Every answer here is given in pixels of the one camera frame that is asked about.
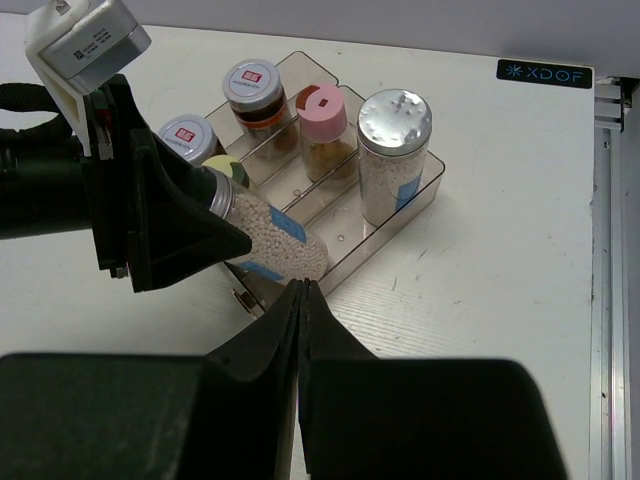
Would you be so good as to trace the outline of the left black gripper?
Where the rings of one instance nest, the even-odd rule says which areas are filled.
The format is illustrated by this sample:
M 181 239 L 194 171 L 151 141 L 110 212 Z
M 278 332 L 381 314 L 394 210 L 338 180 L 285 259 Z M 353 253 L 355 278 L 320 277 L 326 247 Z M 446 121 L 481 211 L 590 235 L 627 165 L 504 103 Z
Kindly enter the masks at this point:
M 81 104 L 87 147 L 45 87 L 2 85 L 3 110 L 54 116 L 1 131 L 2 238 L 89 229 L 100 269 L 126 270 L 136 293 L 250 252 L 249 236 L 226 220 L 231 179 L 189 164 L 149 131 L 124 75 Z

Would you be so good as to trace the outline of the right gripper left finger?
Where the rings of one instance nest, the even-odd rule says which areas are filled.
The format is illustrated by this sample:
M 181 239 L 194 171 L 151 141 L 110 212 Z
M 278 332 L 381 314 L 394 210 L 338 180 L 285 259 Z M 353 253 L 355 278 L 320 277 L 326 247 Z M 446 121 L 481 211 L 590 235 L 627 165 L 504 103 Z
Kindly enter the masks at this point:
M 286 479 L 303 285 L 205 355 L 1 361 L 5 479 Z

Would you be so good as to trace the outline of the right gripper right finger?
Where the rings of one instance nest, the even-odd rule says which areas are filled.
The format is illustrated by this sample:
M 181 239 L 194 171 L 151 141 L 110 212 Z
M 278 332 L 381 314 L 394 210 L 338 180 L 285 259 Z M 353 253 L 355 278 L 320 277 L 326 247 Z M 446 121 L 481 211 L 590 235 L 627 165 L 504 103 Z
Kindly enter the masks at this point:
M 507 359 L 381 359 L 302 287 L 299 425 L 313 479 L 563 479 L 538 387 Z

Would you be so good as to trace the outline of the yellow lid spice bottle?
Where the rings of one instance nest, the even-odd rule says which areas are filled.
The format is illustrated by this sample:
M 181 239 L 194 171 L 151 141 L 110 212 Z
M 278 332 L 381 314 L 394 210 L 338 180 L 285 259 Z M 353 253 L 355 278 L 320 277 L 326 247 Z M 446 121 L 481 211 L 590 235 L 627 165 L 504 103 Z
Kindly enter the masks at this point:
M 202 163 L 202 167 L 213 168 L 225 174 L 227 177 L 246 189 L 252 192 L 257 191 L 255 183 L 245 170 L 243 164 L 230 155 L 212 156 Z

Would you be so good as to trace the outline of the orange label sauce jar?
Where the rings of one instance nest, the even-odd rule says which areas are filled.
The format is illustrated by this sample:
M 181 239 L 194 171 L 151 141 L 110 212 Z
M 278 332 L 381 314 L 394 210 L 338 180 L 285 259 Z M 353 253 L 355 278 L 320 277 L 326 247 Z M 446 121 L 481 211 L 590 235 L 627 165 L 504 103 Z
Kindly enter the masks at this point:
M 208 159 L 225 155 L 220 139 L 204 117 L 184 114 L 167 121 L 159 138 L 188 163 L 200 166 Z

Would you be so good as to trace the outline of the silver lid blue label bottle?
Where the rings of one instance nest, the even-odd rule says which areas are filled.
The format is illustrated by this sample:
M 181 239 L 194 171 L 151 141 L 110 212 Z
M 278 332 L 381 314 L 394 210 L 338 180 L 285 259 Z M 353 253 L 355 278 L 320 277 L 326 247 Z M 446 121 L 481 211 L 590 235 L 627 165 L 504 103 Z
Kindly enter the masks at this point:
M 203 171 L 216 182 L 210 211 L 251 240 L 250 251 L 231 264 L 281 284 L 318 280 L 326 273 L 328 248 L 318 236 L 224 173 Z

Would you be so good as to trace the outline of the dark brown sauce jar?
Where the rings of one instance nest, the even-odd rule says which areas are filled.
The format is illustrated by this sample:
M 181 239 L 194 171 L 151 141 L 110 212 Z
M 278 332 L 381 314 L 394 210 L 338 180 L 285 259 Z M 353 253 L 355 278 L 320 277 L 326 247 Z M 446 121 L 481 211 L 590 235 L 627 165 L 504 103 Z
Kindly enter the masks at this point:
M 225 75 L 223 93 L 251 149 L 263 158 L 291 153 L 298 140 L 277 67 L 264 59 L 243 60 Z

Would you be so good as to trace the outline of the pink lid spice bottle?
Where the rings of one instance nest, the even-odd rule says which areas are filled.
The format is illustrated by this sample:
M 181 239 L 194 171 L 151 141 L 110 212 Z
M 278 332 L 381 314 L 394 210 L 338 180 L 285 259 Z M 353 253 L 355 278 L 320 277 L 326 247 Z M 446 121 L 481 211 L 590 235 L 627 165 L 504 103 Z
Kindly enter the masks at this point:
M 335 85 L 312 84 L 296 98 L 301 156 L 312 182 L 347 184 L 355 179 L 355 133 L 343 92 Z

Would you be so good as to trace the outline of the silver lid white bottle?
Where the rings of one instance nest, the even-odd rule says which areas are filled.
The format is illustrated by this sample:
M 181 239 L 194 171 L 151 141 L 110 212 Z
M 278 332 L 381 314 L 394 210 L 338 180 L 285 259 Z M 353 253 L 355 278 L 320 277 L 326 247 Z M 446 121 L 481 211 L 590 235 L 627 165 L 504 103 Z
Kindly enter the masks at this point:
M 380 226 L 417 193 L 432 134 L 432 111 L 419 94 L 386 89 L 357 118 L 359 191 L 364 219 Z

